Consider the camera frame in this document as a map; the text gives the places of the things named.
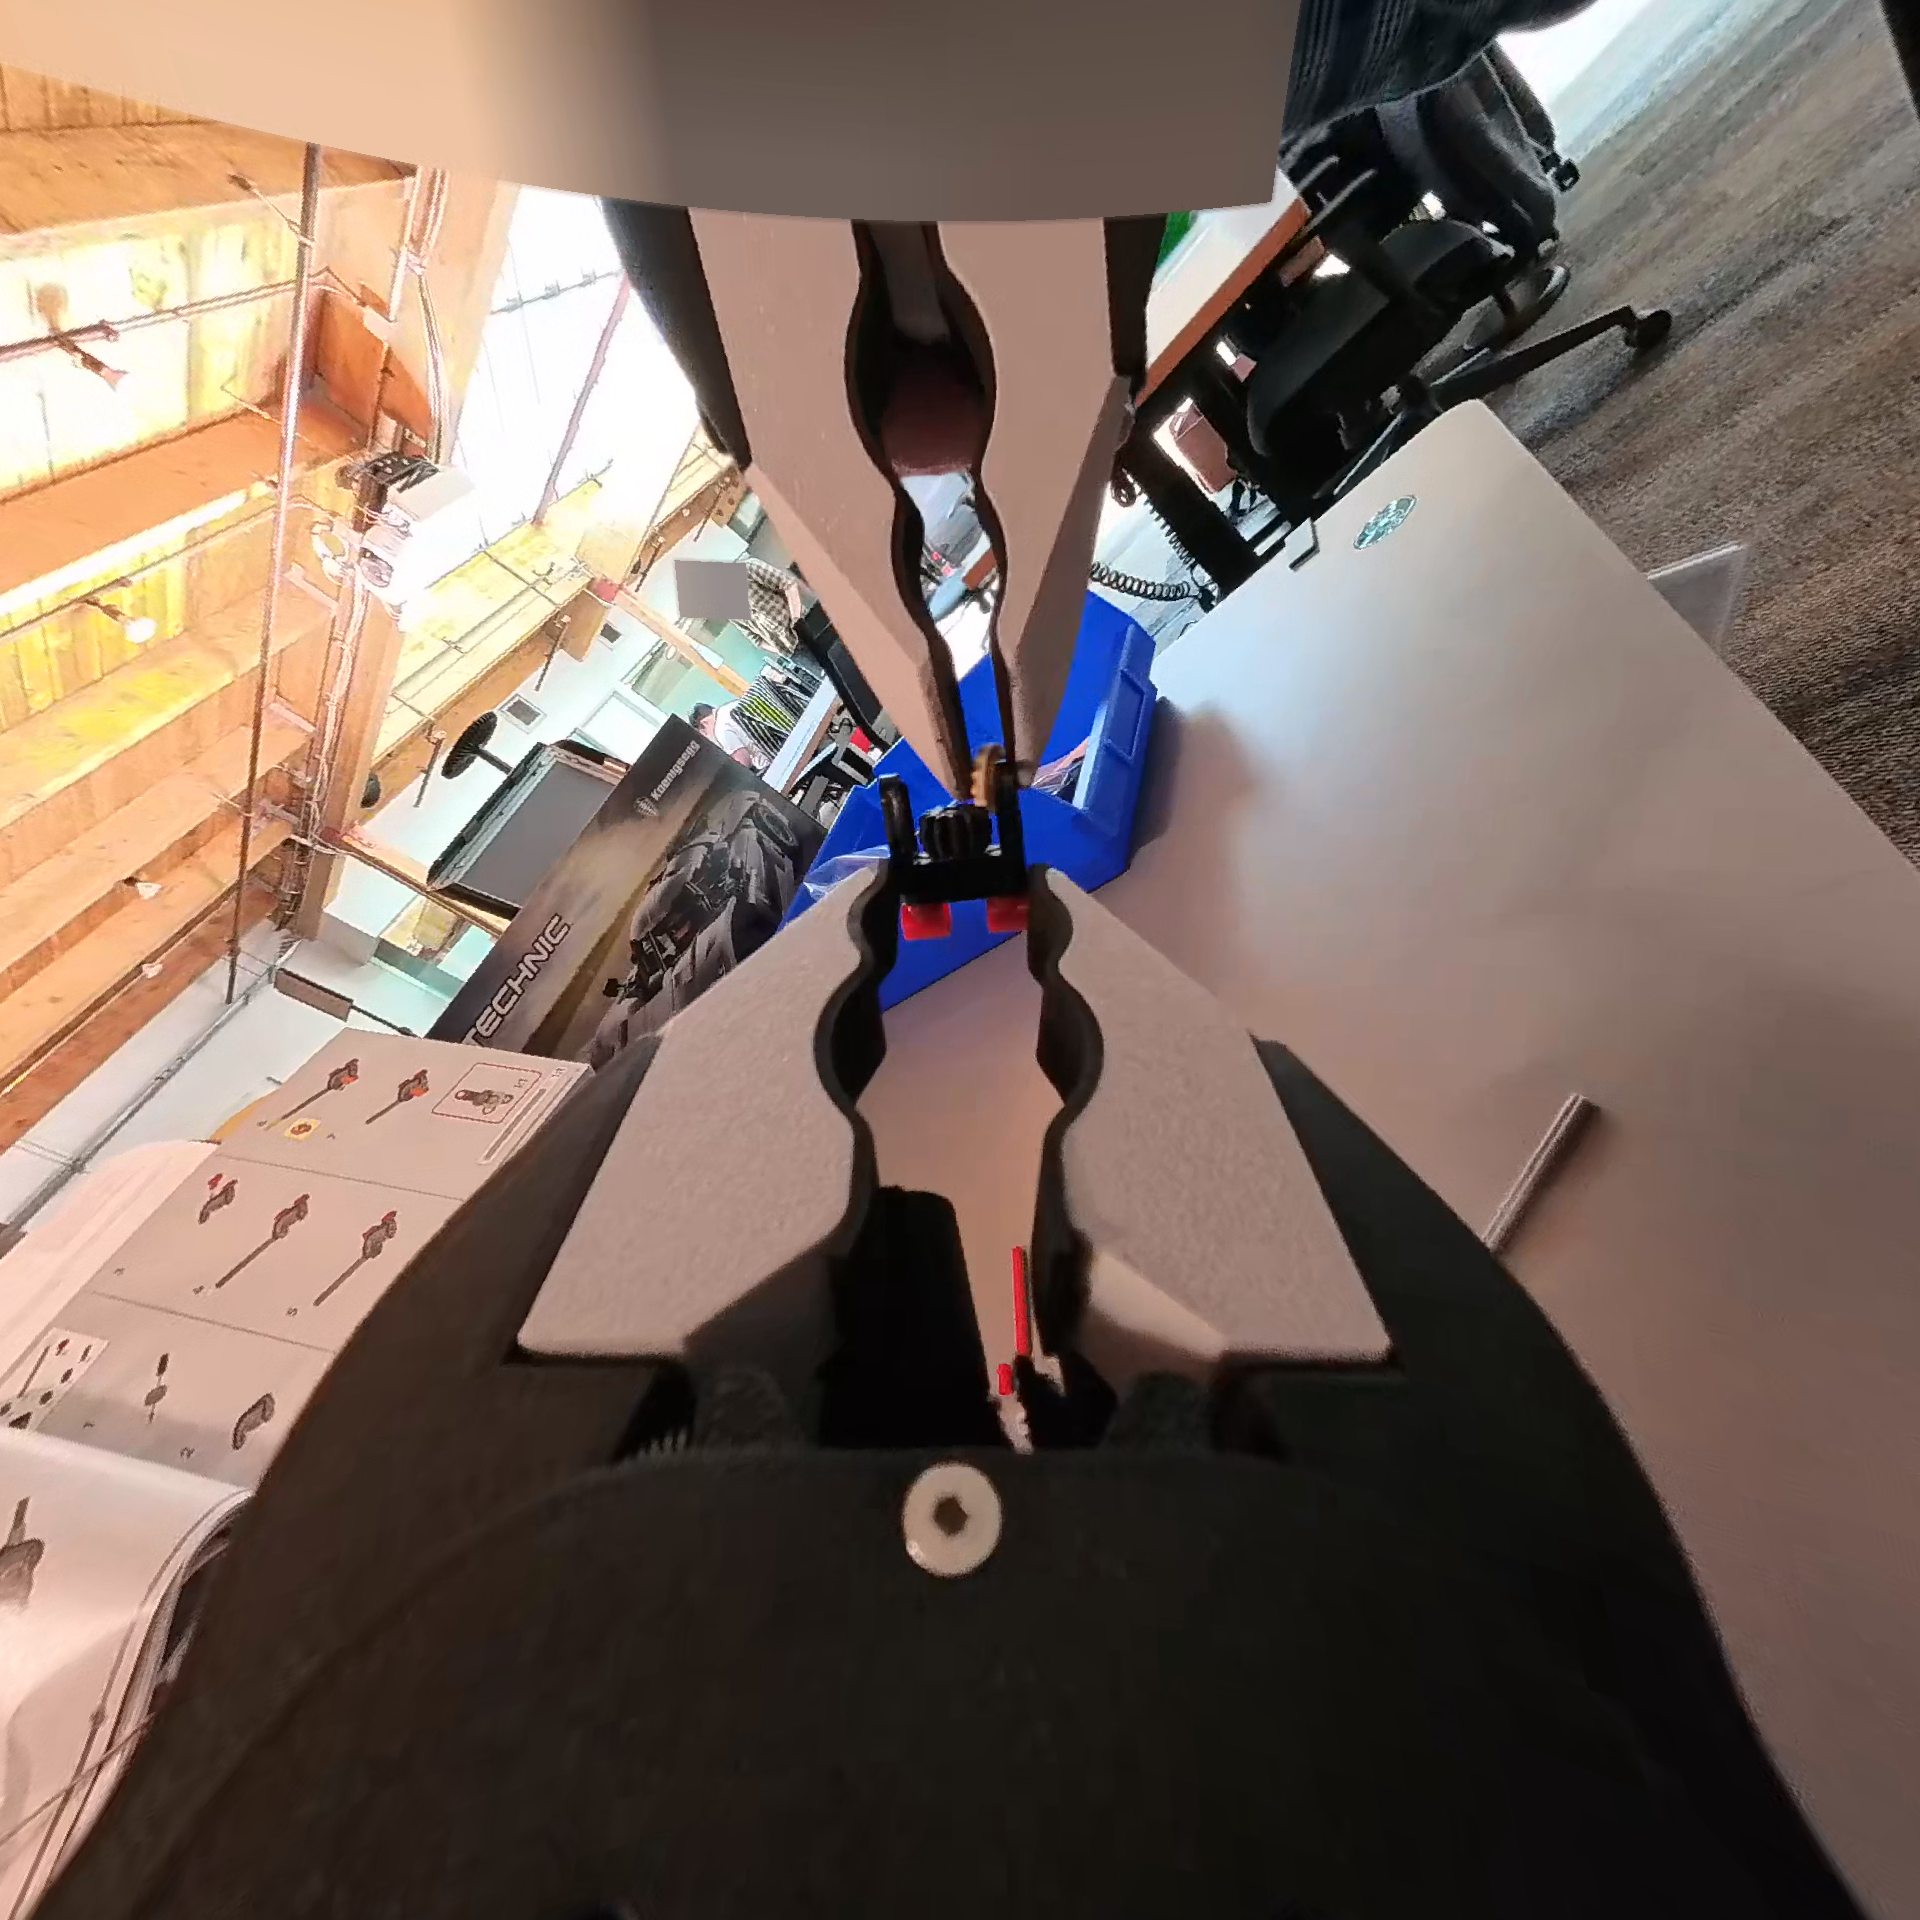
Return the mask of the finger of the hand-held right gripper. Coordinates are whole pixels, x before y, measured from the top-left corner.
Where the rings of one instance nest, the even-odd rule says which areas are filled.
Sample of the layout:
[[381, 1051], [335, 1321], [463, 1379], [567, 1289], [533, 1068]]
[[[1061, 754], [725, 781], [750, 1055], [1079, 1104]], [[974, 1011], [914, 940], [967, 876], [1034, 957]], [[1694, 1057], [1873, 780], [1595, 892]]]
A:
[[852, 379], [869, 285], [846, 221], [691, 212], [748, 434], [748, 473], [879, 707], [955, 797], [974, 756], [954, 664], [921, 596], [918, 514]]
[[1131, 410], [1113, 345], [1109, 229], [946, 221], [938, 235], [991, 378], [975, 498], [998, 565], [989, 652], [1001, 741], [1035, 770], [1073, 674], [1099, 501]]

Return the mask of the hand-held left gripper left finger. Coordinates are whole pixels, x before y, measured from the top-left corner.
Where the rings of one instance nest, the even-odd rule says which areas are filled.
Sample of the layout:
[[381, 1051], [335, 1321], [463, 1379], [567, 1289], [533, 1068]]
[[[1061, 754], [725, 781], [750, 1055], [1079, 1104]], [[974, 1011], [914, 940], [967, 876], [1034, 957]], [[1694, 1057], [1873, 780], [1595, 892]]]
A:
[[835, 884], [674, 1015], [518, 1345], [557, 1361], [826, 1361], [878, 1192], [891, 874]]

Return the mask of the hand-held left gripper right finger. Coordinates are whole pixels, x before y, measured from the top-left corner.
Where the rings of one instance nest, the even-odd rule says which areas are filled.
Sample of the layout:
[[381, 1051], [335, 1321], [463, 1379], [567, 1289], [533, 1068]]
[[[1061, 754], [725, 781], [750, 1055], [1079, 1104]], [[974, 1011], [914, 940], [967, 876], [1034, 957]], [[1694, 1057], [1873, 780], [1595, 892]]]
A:
[[1089, 1364], [1389, 1356], [1255, 1037], [1053, 869], [1028, 892], [1058, 1112], [1028, 1242], [1043, 1349]]

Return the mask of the black lego assembly red bushes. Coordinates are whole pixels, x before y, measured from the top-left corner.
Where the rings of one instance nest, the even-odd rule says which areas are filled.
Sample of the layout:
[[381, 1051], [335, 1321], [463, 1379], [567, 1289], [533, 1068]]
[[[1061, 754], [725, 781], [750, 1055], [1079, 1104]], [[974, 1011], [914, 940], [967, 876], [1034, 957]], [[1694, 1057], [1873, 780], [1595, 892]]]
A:
[[878, 780], [878, 792], [902, 940], [951, 937], [954, 908], [967, 900], [985, 906], [989, 933], [1026, 930], [1030, 884], [1019, 792], [1017, 803], [997, 810], [954, 801], [924, 813], [899, 775]]

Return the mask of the lego set box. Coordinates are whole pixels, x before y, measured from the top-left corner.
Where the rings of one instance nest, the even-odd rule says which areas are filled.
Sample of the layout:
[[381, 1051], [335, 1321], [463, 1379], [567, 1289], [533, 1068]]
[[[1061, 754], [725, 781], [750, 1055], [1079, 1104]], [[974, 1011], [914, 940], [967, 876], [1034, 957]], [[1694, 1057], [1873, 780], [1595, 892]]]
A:
[[428, 1035], [601, 1071], [771, 941], [822, 841], [666, 719]]

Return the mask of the grey lego axle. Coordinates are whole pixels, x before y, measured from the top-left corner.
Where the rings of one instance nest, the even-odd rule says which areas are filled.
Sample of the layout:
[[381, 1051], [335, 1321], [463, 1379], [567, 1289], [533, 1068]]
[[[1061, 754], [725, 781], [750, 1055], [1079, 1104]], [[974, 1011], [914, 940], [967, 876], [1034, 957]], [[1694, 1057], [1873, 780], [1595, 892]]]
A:
[[1530, 1215], [1537, 1209], [1537, 1203], [1546, 1195], [1549, 1184], [1558, 1178], [1582, 1145], [1583, 1136], [1591, 1132], [1598, 1114], [1598, 1104], [1583, 1093], [1570, 1093], [1563, 1100], [1541, 1140], [1527, 1153], [1518, 1175], [1501, 1193], [1492, 1217], [1479, 1234], [1479, 1242], [1487, 1248], [1487, 1253], [1497, 1258], [1505, 1255], [1508, 1244], [1527, 1224]]

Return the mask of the lego instruction booklet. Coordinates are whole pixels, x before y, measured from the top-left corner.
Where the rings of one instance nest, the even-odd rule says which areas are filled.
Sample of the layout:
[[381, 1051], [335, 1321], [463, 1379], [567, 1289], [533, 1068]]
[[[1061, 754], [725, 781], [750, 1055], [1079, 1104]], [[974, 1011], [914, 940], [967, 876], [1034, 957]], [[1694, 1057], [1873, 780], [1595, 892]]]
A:
[[585, 1077], [346, 1028], [215, 1138], [87, 1175], [5, 1258], [3, 1916], [113, 1793], [349, 1332]]

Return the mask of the wooden edged desk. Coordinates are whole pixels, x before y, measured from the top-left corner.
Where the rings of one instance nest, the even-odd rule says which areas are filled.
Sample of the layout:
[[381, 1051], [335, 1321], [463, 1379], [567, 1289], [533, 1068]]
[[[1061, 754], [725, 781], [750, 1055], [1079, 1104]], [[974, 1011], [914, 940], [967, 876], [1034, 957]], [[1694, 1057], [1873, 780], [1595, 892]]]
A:
[[1243, 300], [1299, 248], [1309, 209], [1284, 177], [1267, 203], [1213, 209], [1195, 215], [1187, 240], [1157, 269], [1145, 324], [1145, 373], [1135, 418], [1174, 407], [1198, 393], [1212, 373], [1228, 370], [1221, 345]]

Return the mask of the black monitor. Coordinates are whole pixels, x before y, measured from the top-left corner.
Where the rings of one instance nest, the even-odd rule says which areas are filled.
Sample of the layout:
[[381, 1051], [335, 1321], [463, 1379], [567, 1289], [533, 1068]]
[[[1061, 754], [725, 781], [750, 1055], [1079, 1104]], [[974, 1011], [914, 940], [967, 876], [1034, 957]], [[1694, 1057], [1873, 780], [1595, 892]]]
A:
[[428, 887], [509, 919], [587, 831], [630, 770], [578, 741], [537, 744], [514, 765], [487, 747], [455, 747], [449, 775], [484, 762], [503, 775], [468, 823], [428, 866]]

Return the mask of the black office chair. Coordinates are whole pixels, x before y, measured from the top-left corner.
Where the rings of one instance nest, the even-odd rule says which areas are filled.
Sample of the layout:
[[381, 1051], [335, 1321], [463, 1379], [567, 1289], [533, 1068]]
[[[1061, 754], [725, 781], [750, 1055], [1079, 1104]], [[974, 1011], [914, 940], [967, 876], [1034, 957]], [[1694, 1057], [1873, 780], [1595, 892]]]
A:
[[1279, 291], [1238, 332], [1253, 475], [1290, 519], [1350, 490], [1429, 420], [1609, 332], [1663, 347], [1673, 316], [1630, 304], [1518, 347], [1567, 285], [1556, 188], [1578, 178], [1487, 61], [1290, 143], [1302, 248], [1342, 275]]

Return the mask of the blue plastic bin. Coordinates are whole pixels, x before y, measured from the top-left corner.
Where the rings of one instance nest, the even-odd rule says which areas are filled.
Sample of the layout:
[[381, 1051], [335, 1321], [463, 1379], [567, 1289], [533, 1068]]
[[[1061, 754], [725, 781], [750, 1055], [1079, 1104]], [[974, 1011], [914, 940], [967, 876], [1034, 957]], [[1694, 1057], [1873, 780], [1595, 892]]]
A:
[[[1019, 801], [1028, 861], [1057, 869], [1085, 893], [1131, 865], [1135, 804], [1157, 719], [1154, 657], [1154, 639], [1130, 612], [1091, 587], [1062, 705], [1041, 756], [1043, 765], [1052, 765], [1084, 751], [1073, 769], [1073, 792], [1058, 795], [1035, 785]], [[1001, 732], [991, 682], [989, 658], [975, 660], [958, 682], [975, 746], [998, 739]], [[878, 759], [876, 781], [857, 787], [835, 816], [780, 930], [797, 924], [839, 880], [882, 857], [879, 778], [902, 780], [916, 816], [951, 803], [940, 778], [900, 739]], [[955, 904], [946, 937], [900, 944], [897, 964], [879, 987], [879, 1007], [891, 1011], [938, 978], [970, 967], [1007, 937], [989, 925], [985, 904]]]

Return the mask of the clear plastic sheet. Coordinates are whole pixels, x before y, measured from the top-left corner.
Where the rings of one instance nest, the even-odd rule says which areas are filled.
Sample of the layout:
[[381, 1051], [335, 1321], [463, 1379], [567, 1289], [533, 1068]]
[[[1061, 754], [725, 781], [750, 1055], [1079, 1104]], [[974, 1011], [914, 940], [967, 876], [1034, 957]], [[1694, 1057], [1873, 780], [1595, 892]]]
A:
[[1754, 555], [1741, 543], [1719, 544], [1654, 568], [1646, 584], [1717, 657], [1745, 608]]

